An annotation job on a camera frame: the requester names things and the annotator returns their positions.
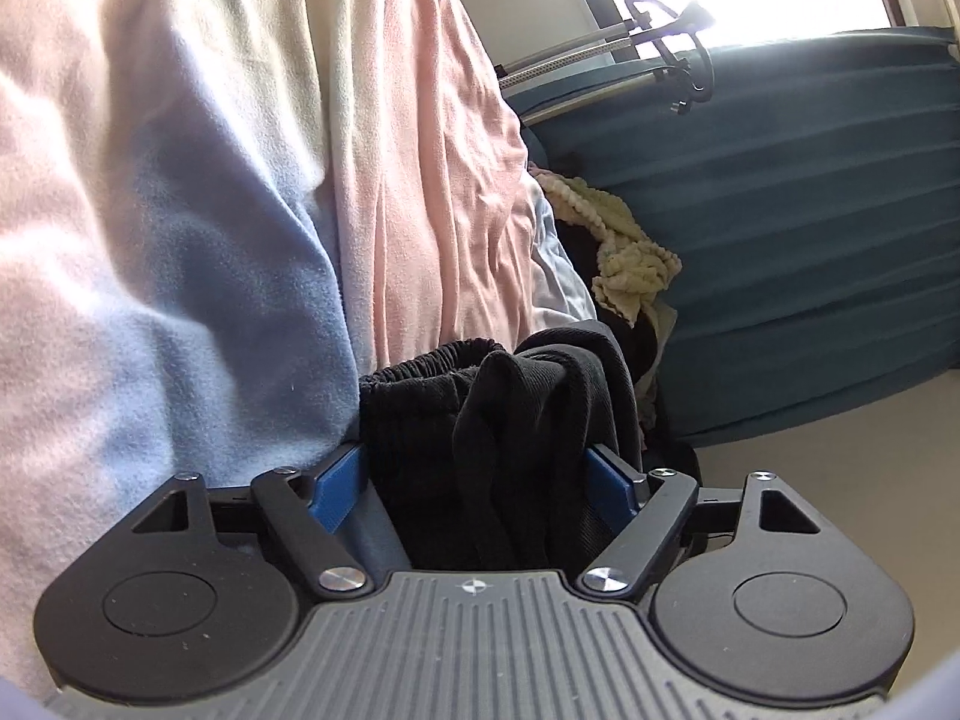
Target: pink sheet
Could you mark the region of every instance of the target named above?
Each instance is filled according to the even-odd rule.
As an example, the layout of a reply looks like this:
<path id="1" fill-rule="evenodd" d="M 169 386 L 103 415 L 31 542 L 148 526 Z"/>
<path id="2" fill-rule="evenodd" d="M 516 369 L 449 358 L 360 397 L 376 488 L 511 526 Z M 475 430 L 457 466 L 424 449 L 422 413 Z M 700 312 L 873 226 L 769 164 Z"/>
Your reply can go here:
<path id="1" fill-rule="evenodd" d="M 533 326 L 517 117 L 459 0 L 306 0 L 361 373 Z"/>

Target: silver screw head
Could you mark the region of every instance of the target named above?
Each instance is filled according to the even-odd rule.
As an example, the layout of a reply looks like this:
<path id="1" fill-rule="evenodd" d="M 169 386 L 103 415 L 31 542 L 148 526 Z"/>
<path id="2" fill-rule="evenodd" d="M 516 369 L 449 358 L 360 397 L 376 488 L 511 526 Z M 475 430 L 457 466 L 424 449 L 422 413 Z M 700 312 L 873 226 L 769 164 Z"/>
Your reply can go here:
<path id="1" fill-rule="evenodd" d="M 352 565 L 328 568 L 320 574 L 320 587 L 331 592 L 359 590 L 367 583 L 367 575 Z"/>
<path id="2" fill-rule="evenodd" d="M 617 592 L 627 586 L 626 577 L 619 568 L 602 566 L 584 574 L 584 585 L 595 592 Z"/>

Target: ribbed rubber surface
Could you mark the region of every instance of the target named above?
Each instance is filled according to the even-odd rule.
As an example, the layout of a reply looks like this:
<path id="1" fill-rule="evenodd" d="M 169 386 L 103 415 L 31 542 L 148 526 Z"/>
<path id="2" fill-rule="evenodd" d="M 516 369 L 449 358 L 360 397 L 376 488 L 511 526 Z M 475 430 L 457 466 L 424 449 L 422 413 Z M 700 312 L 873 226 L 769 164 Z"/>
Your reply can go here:
<path id="1" fill-rule="evenodd" d="M 71 720 L 856 720 L 881 706 L 788 712 L 678 672 L 635 613 L 572 595 L 553 572 L 395 574 L 371 598 L 317 608 L 270 670 L 174 707 L 66 690 Z"/>

